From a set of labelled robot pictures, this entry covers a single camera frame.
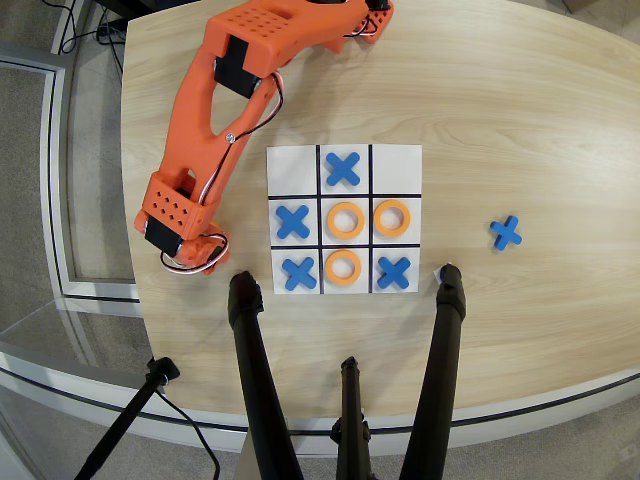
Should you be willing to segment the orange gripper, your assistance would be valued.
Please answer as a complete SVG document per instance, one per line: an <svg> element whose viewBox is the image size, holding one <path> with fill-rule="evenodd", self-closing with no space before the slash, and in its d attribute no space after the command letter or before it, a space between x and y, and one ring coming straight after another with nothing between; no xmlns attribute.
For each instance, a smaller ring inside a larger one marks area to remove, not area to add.
<svg viewBox="0 0 640 480"><path fill-rule="evenodd" d="M186 241L174 257L178 266L174 269L181 274L210 275L217 266L229 259L229 238L222 233L201 235Z"/></svg>

